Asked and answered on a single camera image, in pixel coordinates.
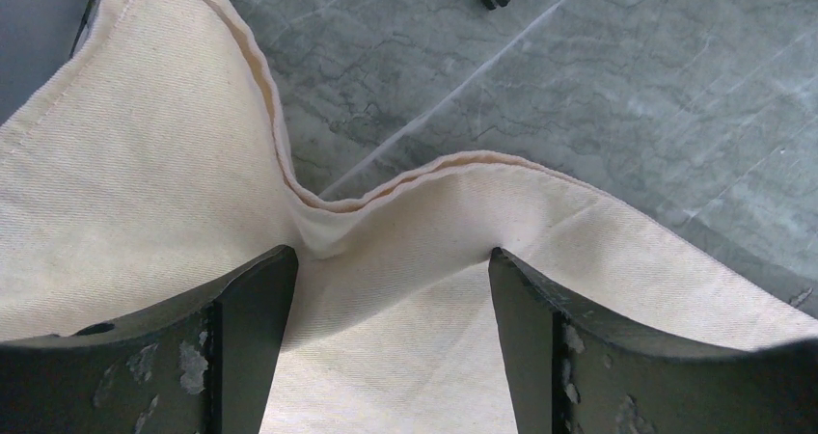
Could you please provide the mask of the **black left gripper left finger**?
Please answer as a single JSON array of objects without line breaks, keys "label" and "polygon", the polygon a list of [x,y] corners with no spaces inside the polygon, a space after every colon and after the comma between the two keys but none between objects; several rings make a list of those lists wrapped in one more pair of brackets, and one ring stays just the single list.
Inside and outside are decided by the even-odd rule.
[{"label": "black left gripper left finger", "polygon": [[1,345],[5,433],[257,433],[298,271],[279,246],[148,308]]}]

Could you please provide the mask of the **beige wrapping cloth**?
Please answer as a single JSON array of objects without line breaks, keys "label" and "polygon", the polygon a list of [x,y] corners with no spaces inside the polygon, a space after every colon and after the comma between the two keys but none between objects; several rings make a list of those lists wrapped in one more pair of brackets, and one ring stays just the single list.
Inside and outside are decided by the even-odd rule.
[{"label": "beige wrapping cloth", "polygon": [[229,0],[101,0],[1,128],[1,335],[74,332],[280,244],[300,268],[265,433],[512,433],[486,266],[504,247],[602,305],[741,350],[817,322],[628,204],[492,151],[358,200],[296,180]]}]

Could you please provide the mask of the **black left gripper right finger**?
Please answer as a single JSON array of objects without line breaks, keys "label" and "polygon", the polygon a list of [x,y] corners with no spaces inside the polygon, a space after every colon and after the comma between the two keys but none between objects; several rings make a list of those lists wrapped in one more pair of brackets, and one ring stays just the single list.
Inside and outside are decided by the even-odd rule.
[{"label": "black left gripper right finger", "polygon": [[488,266],[521,433],[813,433],[817,343],[743,351],[641,324],[496,248]]}]

